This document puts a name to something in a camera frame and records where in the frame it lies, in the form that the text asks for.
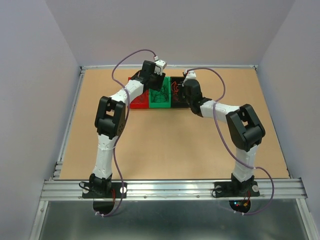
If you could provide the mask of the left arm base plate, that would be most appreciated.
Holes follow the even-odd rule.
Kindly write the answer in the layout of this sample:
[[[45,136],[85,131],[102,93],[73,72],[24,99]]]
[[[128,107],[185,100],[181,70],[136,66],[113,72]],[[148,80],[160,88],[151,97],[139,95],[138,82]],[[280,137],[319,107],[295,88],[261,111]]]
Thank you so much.
[[[83,199],[120,199],[127,197],[127,183],[108,182],[106,186],[91,186],[89,182],[81,181],[78,186],[82,189]]]

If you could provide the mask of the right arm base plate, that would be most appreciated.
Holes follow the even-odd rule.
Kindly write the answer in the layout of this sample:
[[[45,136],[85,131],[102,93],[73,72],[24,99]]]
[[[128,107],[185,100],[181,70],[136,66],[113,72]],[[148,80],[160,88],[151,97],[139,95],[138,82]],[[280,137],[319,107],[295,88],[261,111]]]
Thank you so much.
[[[259,197],[260,191],[258,183],[251,181],[249,183],[238,183],[235,181],[216,181],[213,183],[212,191],[214,198],[244,198]]]

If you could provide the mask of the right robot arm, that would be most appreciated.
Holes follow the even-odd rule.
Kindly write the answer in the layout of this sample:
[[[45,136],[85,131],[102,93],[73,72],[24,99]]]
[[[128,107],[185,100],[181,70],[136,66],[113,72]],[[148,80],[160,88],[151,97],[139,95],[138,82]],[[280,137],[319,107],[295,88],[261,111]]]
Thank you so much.
[[[254,176],[254,162],[266,131],[254,108],[250,104],[232,106],[203,97],[200,83],[196,79],[183,82],[182,96],[194,114],[212,118],[216,124],[219,121],[226,123],[236,148],[236,153],[231,155],[235,159],[231,179],[215,182],[213,197],[243,197],[246,194],[252,197],[260,196]]]

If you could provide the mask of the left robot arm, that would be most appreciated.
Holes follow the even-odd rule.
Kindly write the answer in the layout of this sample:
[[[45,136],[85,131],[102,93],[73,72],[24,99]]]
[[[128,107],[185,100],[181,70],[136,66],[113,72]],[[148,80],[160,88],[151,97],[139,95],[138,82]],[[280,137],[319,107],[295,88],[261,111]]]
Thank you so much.
[[[100,98],[94,121],[98,137],[97,155],[88,187],[100,197],[111,193],[113,152],[127,123],[127,108],[144,92],[161,89],[166,76],[166,66],[167,62],[164,60],[145,60],[141,70],[136,72],[121,90],[109,97]]]

